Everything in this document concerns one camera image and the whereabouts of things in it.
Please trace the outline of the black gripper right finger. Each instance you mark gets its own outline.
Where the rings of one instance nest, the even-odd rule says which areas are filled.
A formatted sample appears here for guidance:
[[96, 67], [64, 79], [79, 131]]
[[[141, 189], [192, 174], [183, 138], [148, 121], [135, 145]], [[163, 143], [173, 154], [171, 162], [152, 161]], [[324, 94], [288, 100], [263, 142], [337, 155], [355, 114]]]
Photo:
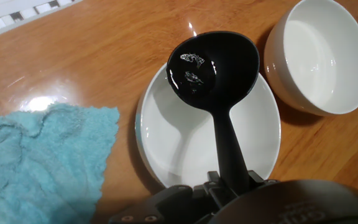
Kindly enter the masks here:
[[266, 185], [272, 185], [278, 183], [278, 180], [274, 180], [274, 179], [264, 180], [254, 170], [249, 170], [248, 174], [249, 174], [249, 185], [251, 187], [263, 187]]

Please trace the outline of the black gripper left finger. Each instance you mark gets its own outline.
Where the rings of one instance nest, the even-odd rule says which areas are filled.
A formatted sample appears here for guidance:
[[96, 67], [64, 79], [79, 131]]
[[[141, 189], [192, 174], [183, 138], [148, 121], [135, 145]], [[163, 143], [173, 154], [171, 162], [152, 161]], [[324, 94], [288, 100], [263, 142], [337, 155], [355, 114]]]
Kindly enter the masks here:
[[171, 186], [111, 217], [109, 224], [206, 224], [236, 197], [212, 171], [207, 182]]

